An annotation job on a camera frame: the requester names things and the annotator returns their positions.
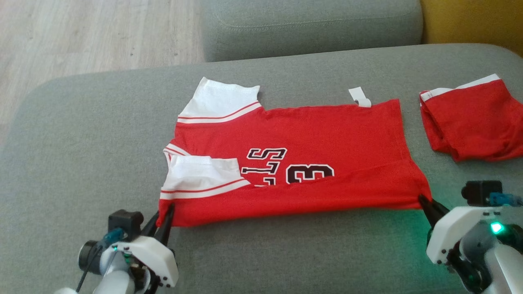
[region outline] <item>light wood flooring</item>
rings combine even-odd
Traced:
[[[199,0],[0,0],[0,145],[56,77],[203,62]]]

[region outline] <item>robotic arm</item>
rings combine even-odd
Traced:
[[[178,268],[167,241],[174,205],[156,231],[158,212],[143,230],[140,212],[118,210],[109,216],[108,233],[100,241],[88,241],[80,250],[78,265],[84,271],[76,290],[63,288],[55,294],[77,294],[88,272],[102,275],[93,294],[154,294],[158,287],[174,287]]]
[[[521,198],[504,194],[498,181],[467,182],[462,195],[471,206],[450,211],[419,197],[432,227],[430,261],[456,272],[471,293],[523,293],[523,230],[496,221],[503,206],[523,206]]]
[[[456,272],[471,293],[523,294],[523,229],[496,221],[503,206],[523,206],[522,199],[504,194],[498,181],[467,182],[462,195],[470,206],[452,210],[420,195],[431,226],[427,256]],[[178,268],[174,251],[167,248],[173,215],[171,205],[158,230],[158,213],[140,230],[140,212],[111,214],[108,233],[80,251],[84,273],[76,290],[55,294],[78,294],[88,272],[103,276],[93,294],[155,294],[158,287],[174,287]]]

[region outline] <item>blue connector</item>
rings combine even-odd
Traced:
[[[99,243],[104,247],[104,249],[109,248],[111,244],[123,240],[123,230],[121,228],[114,229],[107,233]]]
[[[512,194],[504,194],[492,192],[490,193],[490,205],[491,206],[503,206],[510,205],[513,207],[523,206],[521,197],[514,196]]]

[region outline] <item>gray couch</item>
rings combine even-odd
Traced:
[[[484,44],[338,51],[45,83],[28,95],[0,153],[0,292],[76,286],[78,250],[106,232],[110,213],[154,214],[166,175],[162,148],[202,76],[261,85],[268,109],[349,103],[347,89],[357,86],[373,103],[399,98],[408,147],[436,199],[464,205],[460,189],[471,179],[500,179],[507,191],[521,193],[522,159],[456,164],[430,149],[419,113],[420,91],[492,73],[523,100],[523,59]],[[523,223],[515,210],[502,218]],[[464,292],[455,274],[429,262],[428,229],[421,211],[366,209],[175,228],[169,244],[180,280],[165,292]],[[83,292],[98,282],[88,275]]]
[[[418,0],[204,0],[207,61],[419,44]]]

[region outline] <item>yellow cushion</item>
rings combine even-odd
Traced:
[[[423,43],[488,43],[523,56],[522,0],[421,0]]]

